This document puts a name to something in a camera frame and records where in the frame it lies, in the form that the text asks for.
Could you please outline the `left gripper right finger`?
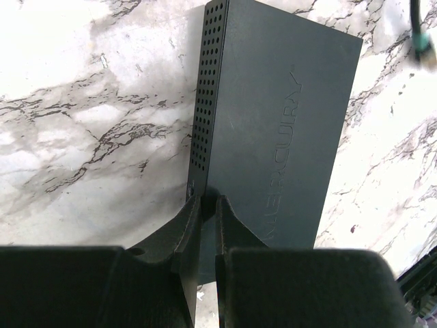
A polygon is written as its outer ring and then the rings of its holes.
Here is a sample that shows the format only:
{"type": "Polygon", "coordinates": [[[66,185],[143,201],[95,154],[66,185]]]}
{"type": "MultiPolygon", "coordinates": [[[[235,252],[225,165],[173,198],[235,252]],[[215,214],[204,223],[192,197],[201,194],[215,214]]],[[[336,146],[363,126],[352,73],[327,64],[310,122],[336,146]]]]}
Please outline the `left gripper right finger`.
{"type": "Polygon", "coordinates": [[[221,327],[411,327],[388,264],[358,249],[272,249],[216,203],[221,327]]]}

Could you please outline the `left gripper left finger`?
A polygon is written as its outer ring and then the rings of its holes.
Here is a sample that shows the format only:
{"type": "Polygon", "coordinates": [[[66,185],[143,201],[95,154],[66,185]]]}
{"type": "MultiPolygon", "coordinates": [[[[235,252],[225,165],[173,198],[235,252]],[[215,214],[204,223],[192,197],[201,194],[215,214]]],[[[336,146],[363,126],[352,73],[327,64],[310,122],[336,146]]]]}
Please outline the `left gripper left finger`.
{"type": "Polygon", "coordinates": [[[193,327],[201,200],[129,249],[1,248],[2,327],[193,327]]]}

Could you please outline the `dark grey network switch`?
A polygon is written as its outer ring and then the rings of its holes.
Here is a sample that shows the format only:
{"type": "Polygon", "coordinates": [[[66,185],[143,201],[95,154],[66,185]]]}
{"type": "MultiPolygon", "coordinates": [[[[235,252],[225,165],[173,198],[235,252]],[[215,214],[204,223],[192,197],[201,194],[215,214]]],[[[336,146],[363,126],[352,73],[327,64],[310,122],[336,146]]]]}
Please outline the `dark grey network switch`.
{"type": "Polygon", "coordinates": [[[258,1],[206,4],[187,184],[200,284],[215,279],[220,195],[267,246],[314,246],[362,44],[258,1]]]}

